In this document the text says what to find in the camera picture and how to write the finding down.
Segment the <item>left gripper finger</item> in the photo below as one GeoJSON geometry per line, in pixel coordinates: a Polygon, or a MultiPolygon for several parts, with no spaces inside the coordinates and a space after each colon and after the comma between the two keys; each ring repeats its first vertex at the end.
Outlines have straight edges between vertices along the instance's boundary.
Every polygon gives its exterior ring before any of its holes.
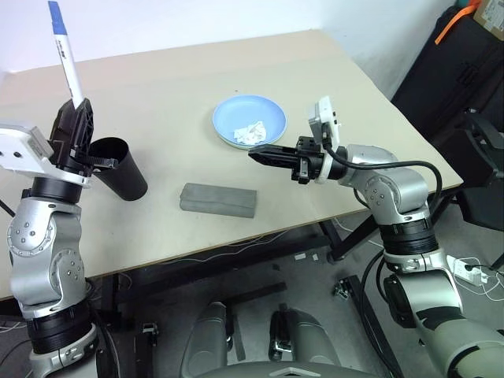
{"type": "Polygon", "coordinates": [[[94,114],[91,102],[85,98],[75,110],[72,149],[75,157],[87,156],[94,132],[94,114]]]}
{"type": "Polygon", "coordinates": [[[50,133],[50,145],[53,149],[61,149],[71,143],[74,116],[75,107],[72,102],[64,103],[58,110],[50,133]]]}

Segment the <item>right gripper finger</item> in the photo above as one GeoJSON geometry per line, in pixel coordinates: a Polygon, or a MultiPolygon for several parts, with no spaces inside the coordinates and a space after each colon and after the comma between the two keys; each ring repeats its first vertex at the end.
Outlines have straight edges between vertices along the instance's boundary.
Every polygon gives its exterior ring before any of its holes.
{"type": "Polygon", "coordinates": [[[284,154],[274,152],[253,152],[250,151],[248,156],[261,165],[272,166],[282,169],[294,169],[298,162],[295,154],[284,154]]]}
{"type": "Polygon", "coordinates": [[[297,150],[294,147],[265,144],[257,146],[255,148],[255,153],[271,156],[295,156],[297,154],[297,150]]]}

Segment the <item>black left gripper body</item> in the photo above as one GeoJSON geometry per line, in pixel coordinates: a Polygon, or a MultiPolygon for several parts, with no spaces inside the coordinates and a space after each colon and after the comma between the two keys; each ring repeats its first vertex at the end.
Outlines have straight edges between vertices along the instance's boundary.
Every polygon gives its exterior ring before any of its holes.
{"type": "Polygon", "coordinates": [[[95,169],[116,169],[119,165],[116,158],[92,156],[90,141],[72,144],[68,140],[51,139],[49,144],[54,150],[50,162],[66,172],[90,177],[95,169]]]}

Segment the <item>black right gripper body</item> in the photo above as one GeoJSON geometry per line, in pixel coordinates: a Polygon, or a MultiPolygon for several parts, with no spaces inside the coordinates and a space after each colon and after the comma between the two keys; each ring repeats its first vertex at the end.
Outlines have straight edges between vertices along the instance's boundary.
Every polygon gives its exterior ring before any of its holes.
{"type": "Polygon", "coordinates": [[[315,180],[321,172],[324,153],[321,146],[308,136],[300,136],[295,147],[295,166],[291,170],[291,179],[300,184],[315,180]]]}

